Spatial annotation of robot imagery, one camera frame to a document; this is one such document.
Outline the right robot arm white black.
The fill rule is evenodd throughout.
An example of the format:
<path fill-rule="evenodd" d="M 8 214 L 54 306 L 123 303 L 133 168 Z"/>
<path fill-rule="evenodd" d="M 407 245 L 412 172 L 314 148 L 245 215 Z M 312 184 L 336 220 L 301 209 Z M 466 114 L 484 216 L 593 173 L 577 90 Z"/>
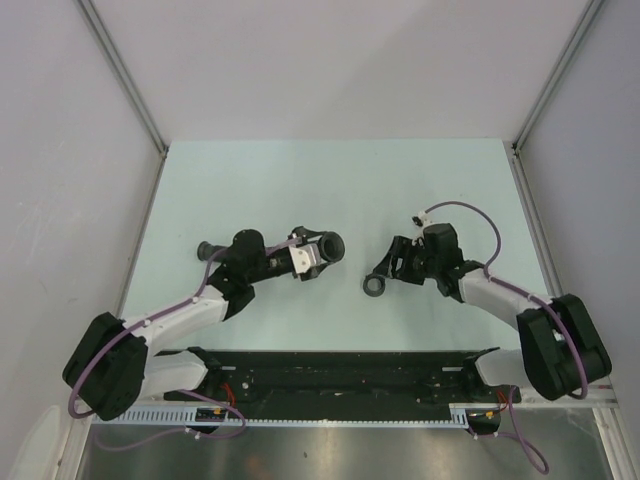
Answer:
<path fill-rule="evenodd" d="M 590 383 L 611 373 L 609 355 L 579 297 L 531 294 L 488 274 L 484 264 L 464 258 L 450 224 L 425 226 L 414 239 L 394 237 L 363 290 L 379 297 L 389 280 L 432 280 L 444 297 L 477 307 L 517 332 L 517 349 L 491 348 L 465 359 L 461 388 L 473 401 L 506 385 L 532 388 L 550 401 L 583 399 Z"/>

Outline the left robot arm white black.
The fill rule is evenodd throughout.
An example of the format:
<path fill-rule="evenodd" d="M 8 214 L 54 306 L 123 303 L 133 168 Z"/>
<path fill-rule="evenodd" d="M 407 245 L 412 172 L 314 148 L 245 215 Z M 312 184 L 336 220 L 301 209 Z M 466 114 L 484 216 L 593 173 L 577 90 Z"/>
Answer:
<path fill-rule="evenodd" d="M 62 373 L 71 389 L 69 415 L 109 421 L 141 398 L 178 390 L 202 400 L 214 397 L 221 376 L 202 354 L 163 355 L 162 350 L 239 314 L 254 300 L 256 283 L 282 275 L 315 279 L 344 253 L 337 233 L 305 227 L 294 228 L 272 247 L 254 229 L 236 233 L 228 246 L 201 243 L 197 256 L 206 264 L 205 273 L 189 297 L 145 315 L 121 319 L 105 312 L 91 321 Z"/>

